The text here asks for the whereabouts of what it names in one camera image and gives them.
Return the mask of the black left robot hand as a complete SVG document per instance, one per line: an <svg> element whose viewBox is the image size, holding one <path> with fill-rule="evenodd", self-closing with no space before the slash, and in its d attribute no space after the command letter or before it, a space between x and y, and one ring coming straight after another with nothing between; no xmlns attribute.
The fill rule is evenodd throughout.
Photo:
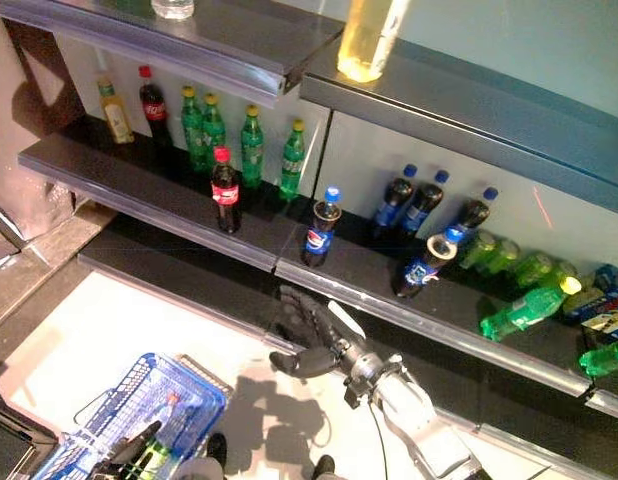
<svg viewBox="0 0 618 480"><path fill-rule="evenodd" d="M88 479L123 479L126 474L133 474L136 467L133 464L138 461L156 433L162 427L162 422L157 420L151 423L133 439L122 438L114 453L94 465L88 475Z"/></svg>

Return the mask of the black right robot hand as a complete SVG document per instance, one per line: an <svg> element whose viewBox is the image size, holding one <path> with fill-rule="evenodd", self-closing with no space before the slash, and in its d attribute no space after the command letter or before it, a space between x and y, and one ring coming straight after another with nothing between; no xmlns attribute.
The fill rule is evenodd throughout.
<svg viewBox="0 0 618 480"><path fill-rule="evenodd" d="M288 285L279 289L282 303L274 331L284 340L301 346L295 354L271 352L269 360L278 370L295 378L314 378L338 367L339 342L347 326L312 296Z"/></svg>

